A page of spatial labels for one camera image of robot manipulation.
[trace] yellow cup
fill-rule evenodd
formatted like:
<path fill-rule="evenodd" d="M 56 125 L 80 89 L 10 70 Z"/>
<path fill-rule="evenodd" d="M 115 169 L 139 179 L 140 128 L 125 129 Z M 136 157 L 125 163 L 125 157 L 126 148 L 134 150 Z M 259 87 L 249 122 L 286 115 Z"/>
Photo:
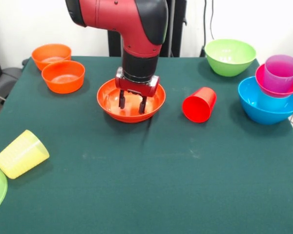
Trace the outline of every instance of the yellow cup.
<path fill-rule="evenodd" d="M 0 153 L 0 169 L 15 179 L 49 158 L 40 140 L 25 130 Z"/>

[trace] pink bowl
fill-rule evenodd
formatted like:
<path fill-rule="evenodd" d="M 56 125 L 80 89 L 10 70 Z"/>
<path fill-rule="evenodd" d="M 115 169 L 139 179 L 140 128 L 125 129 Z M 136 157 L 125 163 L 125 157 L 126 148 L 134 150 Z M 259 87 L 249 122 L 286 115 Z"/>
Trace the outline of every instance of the pink bowl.
<path fill-rule="evenodd" d="M 255 73 L 256 76 L 256 81 L 260 87 L 260 89 L 267 95 L 274 97 L 274 98 L 285 98 L 291 94 L 293 94 L 293 85 L 291 86 L 291 88 L 286 92 L 286 93 L 278 93 L 278 92 L 273 92 L 268 90 L 266 87 L 264 87 L 263 85 L 263 81 L 264 81 L 264 74 L 265 74 L 265 65 L 261 65 Z"/>

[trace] orange bowl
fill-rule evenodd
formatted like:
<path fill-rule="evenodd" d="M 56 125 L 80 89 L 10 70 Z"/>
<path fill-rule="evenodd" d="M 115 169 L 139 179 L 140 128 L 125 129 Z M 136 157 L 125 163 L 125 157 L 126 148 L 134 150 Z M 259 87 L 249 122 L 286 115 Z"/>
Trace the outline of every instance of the orange bowl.
<path fill-rule="evenodd" d="M 42 70 L 42 78 L 54 93 L 69 94 L 84 83 L 84 66 L 76 61 L 54 62 Z"/>
<path fill-rule="evenodd" d="M 31 57 L 39 70 L 56 61 L 71 60 L 71 49 L 62 44 L 47 44 L 33 51 Z"/>
<path fill-rule="evenodd" d="M 164 104 L 166 94 L 164 88 L 159 84 L 155 95 L 146 100 L 144 114 L 139 114 L 139 106 L 142 101 L 140 95 L 125 92 L 125 108 L 118 107 L 120 89 L 116 87 L 115 79 L 104 83 L 98 90 L 97 101 L 101 108 L 112 118 L 125 123 L 138 123 L 152 117 Z"/>

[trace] table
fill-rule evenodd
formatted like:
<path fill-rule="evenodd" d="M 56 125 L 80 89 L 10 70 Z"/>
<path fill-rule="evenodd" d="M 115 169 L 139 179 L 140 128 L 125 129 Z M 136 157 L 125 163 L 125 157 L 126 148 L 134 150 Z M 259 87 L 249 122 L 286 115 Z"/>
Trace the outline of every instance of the table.
<path fill-rule="evenodd" d="M 83 87 L 50 92 L 32 60 L 0 113 L 0 151 L 25 129 L 50 159 L 15 180 L 0 206 L 0 234 L 293 233 L 293 129 L 259 125 L 240 106 L 234 78 L 205 58 L 160 58 L 162 109 L 138 124 L 117 122 L 96 102 L 121 58 L 73 57 Z M 208 122 L 181 112 L 202 86 L 217 93 Z"/>

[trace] purple cup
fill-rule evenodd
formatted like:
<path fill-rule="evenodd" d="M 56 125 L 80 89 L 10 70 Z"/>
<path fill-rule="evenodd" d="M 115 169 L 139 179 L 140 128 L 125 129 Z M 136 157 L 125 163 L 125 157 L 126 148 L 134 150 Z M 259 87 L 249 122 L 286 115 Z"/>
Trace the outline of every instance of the purple cup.
<path fill-rule="evenodd" d="M 266 60 L 263 86 L 277 93 L 287 92 L 293 84 L 293 57 L 274 55 Z"/>

